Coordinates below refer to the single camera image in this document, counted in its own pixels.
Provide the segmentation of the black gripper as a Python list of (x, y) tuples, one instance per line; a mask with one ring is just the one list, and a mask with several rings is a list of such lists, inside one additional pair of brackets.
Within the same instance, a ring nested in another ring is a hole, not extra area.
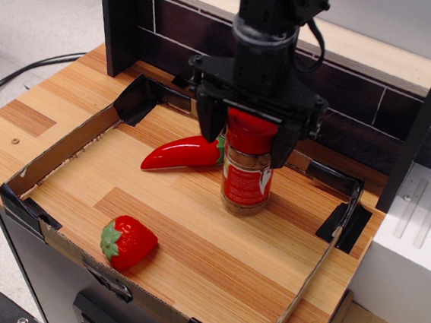
[(293, 46), (268, 51), (242, 43), (234, 57), (193, 55), (191, 85), (204, 139), (211, 143), (222, 132), (226, 101), (279, 125), (271, 148), (272, 169), (287, 162), (300, 139), (317, 135), (328, 101), (302, 78), (318, 70), (324, 56), (304, 65), (295, 55)]

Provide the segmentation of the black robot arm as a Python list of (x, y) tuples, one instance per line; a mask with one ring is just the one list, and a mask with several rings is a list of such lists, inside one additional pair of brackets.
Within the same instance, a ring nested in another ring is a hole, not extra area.
[(194, 55), (189, 59), (201, 134), (213, 141), (223, 130), (230, 107), (278, 127), (271, 146), (271, 168), (281, 168), (296, 143), (315, 134), (328, 101), (309, 89), (301, 75), (315, 71), (296, 63), (300, 28), (308, 26), (321, 49), (324, 39), (314, 17), (329, 0), (240, 0), (233, 20), (232, 58)]

